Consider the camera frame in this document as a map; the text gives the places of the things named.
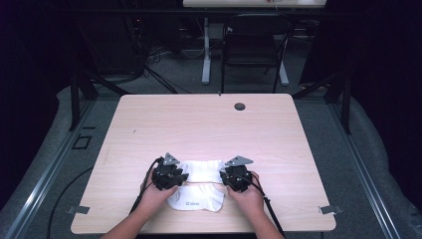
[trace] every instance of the human hand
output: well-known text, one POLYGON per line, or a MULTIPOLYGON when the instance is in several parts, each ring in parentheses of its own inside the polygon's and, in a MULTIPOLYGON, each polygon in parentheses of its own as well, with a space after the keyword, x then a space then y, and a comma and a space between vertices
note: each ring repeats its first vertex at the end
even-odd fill
POLYGON ((174 194, 177 191, 178 186, 175 185, 169 189, 164 189, 160 191, 152 183, 152 173, 155 168, 149 173, 148 180, 146 181, 147 188, 143 192, 142 199, 139 202, 139 205, 136 207, 135 211, 141 210, 142 213, 147 213, 148 216, 155 214, 159 208, 164 204, 168 197, 174 194))
MULTIPOLYGON (((259 175, 252 171, 254 175, 252 182, 259 185, 259 175)), ((235 192, 229 186, 227 186, 229 196, 231 196, 239 205, 239 208, 247 215, 264 213, 264 197, 263 194, 253 185, 250 185, 244 192, 235 192)))

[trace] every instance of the black cable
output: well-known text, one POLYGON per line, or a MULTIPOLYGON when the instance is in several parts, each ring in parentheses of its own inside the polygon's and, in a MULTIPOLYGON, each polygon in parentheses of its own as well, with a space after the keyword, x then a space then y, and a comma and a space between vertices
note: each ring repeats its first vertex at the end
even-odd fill
POLYGON ((171 91, 174 94, 178 94, 177 91, 171 86, 175 86, 176 88, 182 90, 185 93, 191 94, 191 92, 181 88, 180 86, 178 86, 177 84, 171 82, 170 80, 166 79, 165 77, 159 75, 158 73, 156 73, 155 71, 153 71, 152 69, 150 69, 149 67, 145 66, 145 69, 159 82, 161 83, 164 87, 166 87, 169 91, 171 91))
POLYGON ((133 206, 131 207, 129 214, 132 213, 134 211, 134 209, 136 209, 137 205, 139 204, 140 200, 142 199, 143 192, 145 192, 146 188, 148 188, 149 185, 151 184, 151 183, 149 183, 148 185, 146 185, 146 182, 148 181, 149 173, 151 172, 152 167, 154 166, 155 163, 159 163, 161 160, 164 160, 164 158, 160 157, 160 158, 156 159, 151 164, 148 171, 146 172, 145 178, 143 178, 142 187, 140 188, 140 191, 139 191, 139 195, 136 197, 136 200, 134 201, 133 206))
POLYGON ((166 53, 167 50, 162 46, 151 47, 148 57, 146 58, 146 66, 159 63, 161 61, 161 54, 166 53))
POLYGON ((84 170, 83 172, 81 172, 78 176, 76 176, 71 182, 68 183, 68 185, 66 185, 66 187, 62 190, 62 192, 59 195, 59 198, 57 199, 56 203, 54 204, 53 210, 50 213, 50 219, 49 219, 49 225, 48 225, 48 229, 47 229, 47 238, 50 238, 50 234, 51 234, 51 228, 52 228, 52 222, 53 222, 53 217, 54 217, 54 213, 56 211, 57 205, 59 204, 60 200, 62 199, 62 196, 65 194, 65 192, 68 190, 68 188, 76 181, 78 180, 82 175, 84 175, 85 173, 93 170, 93 166, 90 168, 87 168, 86 170, 84 170))
POLYGON ((251 183, 251 185, 253 185, 254 187, 256 187, 261 192, 261 194, 263 195, 263 198, 264 198, 264 202, 267 205, 268 211, 270 212, 270 215, 273 218, 274 223, 276 223, 277 229, 283 235, 283 237, 286 238, 285 231, 283 230, 282 225, 280 225, 279 219, 277 218, 276 213, 274 212, 273 207, 271 206, 271 203, 270 203, 271 200, 265 194, 265 192, 264 192, 264 190, 263 190, 263 188, 261 186, 261 183, 260 183, 260 180, 258 179, 258 177, 255 176, 254 174, 252 174, 252 176, 255 177, 255 179, 257 179, 257 182, 258 182, 258 185, 257 185, 257 184, 255 184, 254 182, 252 182, 251 180, 249 180, 248 178, 246 178, 244 176, 237 175, 235 173, 229 173, 229 175, 233 175, 233 176, 239 177, 239 178, 241 178, 241 179, 243 179, 243 180, 251 183))

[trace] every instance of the hand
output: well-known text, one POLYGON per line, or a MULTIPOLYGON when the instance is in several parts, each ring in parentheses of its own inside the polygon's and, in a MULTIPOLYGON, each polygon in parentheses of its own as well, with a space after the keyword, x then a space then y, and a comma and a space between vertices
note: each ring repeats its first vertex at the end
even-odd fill
POLYGON ((168 197, 174 194, 177 191, 178 186, 173 186, 170 189, 164 189, 162 191, 158 190, 152 182, 152 173, 154 169, 149 173, 148 180, 146 182, 146 190, 143 192, 142 199, 139 202, 139 205, 136 207, 135 211, 138 208, 142 208, 142 213, 148 213, 148 216, 155 214, 159 208, 165 203, 168 197))
POLYGON ((149 173, 148 180, 146 181, 147 188, 143 192, 142 199, 136 209, 102 238, 135 238, 139 230, 161 208, 165 200, 176 192, 177 186, 173 186, 167 190, 158 190, 151 183, 152 172, 149 173))
MULTIPOLYGON (((254 175, 252 182, 259 185, 258 174, 256 172, 252 172, 252 174, 254 175)), ((284 239, 264 211, 264 196, 260 190, 251 185, 244 192, 235 192, 229 186, 227 187, 227 191, 229 196, 238 203, 239 208, 251 222, 258 239, 284 239)))
MULTIPOLYGON (((259 185, 257 178, 259 175, 252 171, 252 182, 259 185)), ((235 192, 231 187, 227 187, 229 196, 231 196, 239 205, 239 208, 248 216, 250 213, 264 212, 263 194, 253 185, 250 185, 244 192, 235 192)))

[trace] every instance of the gray carpet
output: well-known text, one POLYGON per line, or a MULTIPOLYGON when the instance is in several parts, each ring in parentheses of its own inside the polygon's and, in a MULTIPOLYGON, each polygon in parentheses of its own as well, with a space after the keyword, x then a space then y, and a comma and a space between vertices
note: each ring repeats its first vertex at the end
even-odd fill
MULTIPOLYGON (((298 81, 309 47, 310 44, 304 41, 293 40, 290 42, 285 57, 285 66, 291 84, 288 87, 279 87, 278 93, 293 94, 300 89, 298 81)), ((160 61, 152 64, 151 69, 177 84, 180 88, 175 88, 179 93, 186 94, 186 92, 180 90, 184 89, 193 94, 217 94, 220 87, 218 47, 213 49, 212 53, 211 83, 207 86, 201 84, 203 56, 188 58, 183 54, 180 56, 162 54, 160 61)), ((257 72, 245 74, 245 72, 233 71, 229 74, 229 81, 236 83, 245 76, 257 76, 263 84, 259 90, 268 89, 270 91, 271 85, 268 85, 268 83, 273 79, 273 73, 269 72, 266 76, 257 72)), ((109 79, 113 81, 117 80, 118 77, 109 79)), ((134 94, 169 94, 169 90, 165 89, 152 76, 141 77, 136 81, 119 86, 134 94)), ((118 101, 118 96, 109 89, 101 85, 96 85, 96 87, 100 93, 96 102, 87 103, 84 99, 81 99, 82 103, 86 104, 86 109, 90 109, 90 111, 83 119, 78 131, 75 132, 75 135, 89 136, 91 141, 86 149, 69 149, 63 155, 64 161, 57 171, 54 183, 49 188, 40 207, 37 208, 34 218, 30 220, 29 226, 24 228, 25 231, 21 234, 23 238, 47 238, 50 215, 60 193, 81 172, 95 164, 118 101)), ((257 86, 249 85, 247 87, 251 88, 244 89, 242 87, 240 89, 236 84, 231 87, 231 91, 242 93, 253 92, 257 88, 257 86)), ((323 236, 324 238, 385 238, 386 236, 362 187, 362 182, 357 176, 353 157, 347 142, 343 138, 341 128, 336 126, 335 121, 338 119, 332 114, 330 106, 323 103, 320 97, 322 94, 323 90, 318 90, 310 98, 297 100, 295 103, 328 200, 331 204, 340 205, 344 209, 344 212, 335 216, 336 228, 330 232, 325 232, 323 236)), ((57 157, 62 143, 69 138, 68 128, 71 125, 69 89, 63 90, 58 97, 61 106, 54 125, 25 178, 0 213, 0 237, 2 238, 6 237, 45 169, 57 157)), ((414 230, 415 226, 412 225, 410 215, 414 212, 414 209, 403 197, 388 172, 388 159, 382 141, 365 112, 355 101, 352 101, 350 119, 352 138, 380 195, 384 199, 386 208, 401 238, 422 238, 422 235, 414 230)), ((90 174, 91 172, 87 171, 75 182, 69 184, 69 188, 58 201, 54 217, 51 220, 51 238, 99 238, 100 235, 73 234, 70 230, 73 215, 66 212, 69 206, 79 205, 90 174)), ((249 238, 251 235, 191 235, 191 238, 225 237, 249 238)), ((287 237, 320 238, 320 234, 318 232, 288 232, 287 237)))

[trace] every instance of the chair leg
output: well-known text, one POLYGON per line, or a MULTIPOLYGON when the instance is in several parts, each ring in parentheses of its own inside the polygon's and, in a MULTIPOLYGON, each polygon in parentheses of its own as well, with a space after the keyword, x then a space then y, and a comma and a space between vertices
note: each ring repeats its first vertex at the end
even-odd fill
POLYGON ((220 93, 224 93, 224 73, 225 73, 225 65, 221 64, 221 87, 220 87, 220 93))
POLYGON ((273 84, 273 94, 276 92, 277 89, 277 84, 280 81, 280 68, 277 68, 276 71, 276 79, 274 80, 274 84, 273 84))

